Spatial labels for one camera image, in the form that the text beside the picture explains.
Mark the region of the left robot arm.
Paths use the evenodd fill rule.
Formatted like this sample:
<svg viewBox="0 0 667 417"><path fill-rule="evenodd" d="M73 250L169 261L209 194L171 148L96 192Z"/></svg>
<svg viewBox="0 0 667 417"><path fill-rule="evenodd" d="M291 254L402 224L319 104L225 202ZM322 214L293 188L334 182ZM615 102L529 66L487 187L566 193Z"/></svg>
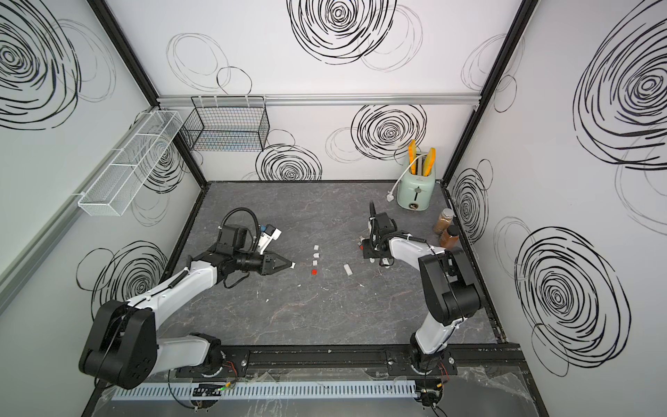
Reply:
<svg viewBox="0 0 667 417"><path fill-rule="evenodd" d="M157 332L201 293L216 285L234 288L229 282L234 273L247 279L253 273L271 276L293 267L288 258L269 250L281 231L257 220L253 224L255 236L248 244L248 228L223 220L215 243L180 273L126 301L104 303L84 344L79 371L122 389L180 368L193 368L206 378L219 375L228 365L219 339L202 333L160 339Z"/></svg>

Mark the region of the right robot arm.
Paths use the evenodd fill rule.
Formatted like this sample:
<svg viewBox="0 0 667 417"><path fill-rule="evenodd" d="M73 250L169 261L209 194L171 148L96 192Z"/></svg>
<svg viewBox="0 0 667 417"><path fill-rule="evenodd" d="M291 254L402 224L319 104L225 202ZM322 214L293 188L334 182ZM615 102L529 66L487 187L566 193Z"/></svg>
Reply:
<svg viewBox="0 0 667 417"><path fill-rule="evenodd" d="M410 339L414 370L427 375L440 359L454 332L483 308L472 269L459 264L461 250L436 247L400 230L385 212L369 203L368 237L361 239L363 257L389 268L400 261L420 273L427 316Z"/></svg>

